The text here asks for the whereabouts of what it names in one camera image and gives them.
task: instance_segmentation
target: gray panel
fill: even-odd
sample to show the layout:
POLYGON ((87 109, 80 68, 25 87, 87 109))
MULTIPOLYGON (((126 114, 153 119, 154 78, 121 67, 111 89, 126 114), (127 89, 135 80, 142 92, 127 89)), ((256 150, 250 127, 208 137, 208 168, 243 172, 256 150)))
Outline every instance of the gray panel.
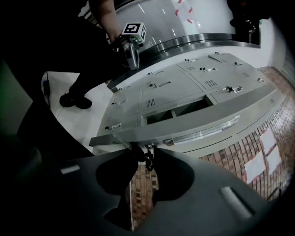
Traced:
POLYGON ((192 62, 182 62, 178 64, 182 69, 184 69, 186 72, 190 73, 190 74, 197 74, 200 73, 200 68, 206 68, 206 69, 210 69, 210 68, 218 68, 220 65, 222 65, 220 62, 213 60, 209 57, 200 57, 198 60, 196 61, 192 61, 192 62))
POLYGON ((209 57, 221 63, 234 64, 237 62, 238 64, 246 64, 244 61, 230 53, 210 54, 209 57))
POLYGON ((142 79, 142 90, 149 90, 155 88, 155 83, 157 83, 156 78, 153 75, 148 75, 142 79))
POLYGON ((161 106, 157 106, 155 108, 151 108, 151 109, 149 109, 147 111, 144 111, 144 112, 142 112, 142 116, 148 116, 148 115, 151 115, 151 114, 156 114, 159 111, 171 110, 171 109, 177 108, 179 106, 183 106, 183 105, 186 105, 186 104, 201 100, 201 99, 204 98, 205 95, 206 94, 204 92, 200 92, 200 93, 197 93, 197 94, 193 94, 191 96, 187 96, 185 98, 174 100, 174 101, 165 103, 165 104, 163 104, 161 106))
POLYGON ((263 78, 263 80, 264 80, 263 83, 258 82, 257 79, 254 79, 254 80, 252 80, 252 81, 249 81, 248 83, 251 84, 251 86, 252 86, 253 88, 255 88, 255 89, 257 89, 257 88, 259 88, 259 87, 261 87, 261 86, 264 86, 264 85, 266 85, 267 83, 271 83, 271 82, 269 82, 269 79, 267 79, 267 78, 263 78))
POLYGON ((122 120, 138 113, 139 87, 139 84, 136 86, 133 85, 114 94, 105 113, 107 124, 117 122, 118 119, 122 120))
POLYGON ((211 95, 213 96, 213 98, 218 102, 224 102, 227 101, 229 99, 234 99, 240 95, 243 95, 245 93, 248 93, 250 91, 252 91, 254 89, 254 87, 252 86, 252 83, 249 82, 234 82, 234 83, 230 83, 230 84, 226 84, 226 86, 231 86, 233 89, 241 86, 243 88, 242 91, 237 92, 237 93, 233 93, 233 92, 229 92, 228 90, 219 90, 217 92, 211 93, 211 95))
POLYGON ((241 76, 235 74, 228 67, 220 64, 217 70, 205 71, 201 74, 190 73, 206 90, 214 89, 241 79, 241 76))
POLYGON ((125 119, 122 119, 120 117, 114 118, 111 122, 106 123, 106 125, 116 125, 121 124, 120 130, 124 129, 132 129, 137 127, 137 115, 129 116, 125 119))
POLYGON ((202 92, 202 90, 187 76, 181 69, 171 69, 150 77, 151 82, 156 86, 145 89, 142 92, 142 110, 175 101, 193 94, 202 92))
POLYGON ((258 78, 266 80, 266 76, 261 71, 253 68, 250 65, 231 65, 230 67, 234 73, 240 75, 245 80, 257 80, 258 78))

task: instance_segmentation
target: black mechanical part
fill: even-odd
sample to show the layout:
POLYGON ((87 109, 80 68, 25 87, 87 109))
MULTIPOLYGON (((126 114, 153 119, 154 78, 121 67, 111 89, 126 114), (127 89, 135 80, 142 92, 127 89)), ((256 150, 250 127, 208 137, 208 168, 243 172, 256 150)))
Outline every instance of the black mechanical part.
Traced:
POLYGON ((145 157, 145 154, 144 154, 144 151, 142 150, 142 148, 139 147, 134 142, 131 142, 130 145, 131 145, 132 154, 137 159, 137 161, 139 161, 139 162, 145 162, 146 161, 146 157, 145 157))
POLYGON ((49 85, 49 80, 48 80, 48 72, 46 71, 47 74, 47 80, 43 81, 43 89, 44 89, 44 95, 47 97, 48 100, 48 105, 50 108, 50 85, 49 85))
POLYGON ((150 148, 148 148, 146 153, 146 169, 152 171, 153 166, 153 154, 151 153, 150 148))
POLYGON ((171 201, 180 198, 190 189, 194 180, 194 170, 184 161, 175 158, 161 149, 155 148, 154 169, 160 189, 154 192, 153 204, 158 201, 171 201))
POLYGON ((134 151, 127 149, 124 154, 102 163, 96 170, 96 180, 107 193, 123 195, 137 168, 134 151))

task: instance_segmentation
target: metal cabinet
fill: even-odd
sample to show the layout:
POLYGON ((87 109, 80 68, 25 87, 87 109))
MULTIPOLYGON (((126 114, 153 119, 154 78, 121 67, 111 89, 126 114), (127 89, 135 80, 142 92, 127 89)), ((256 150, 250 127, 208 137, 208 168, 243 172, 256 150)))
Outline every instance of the metal cabinet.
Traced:
POLYGON ((143 111, 202 92, 178 67, 146 77, 142 88, 143 111))

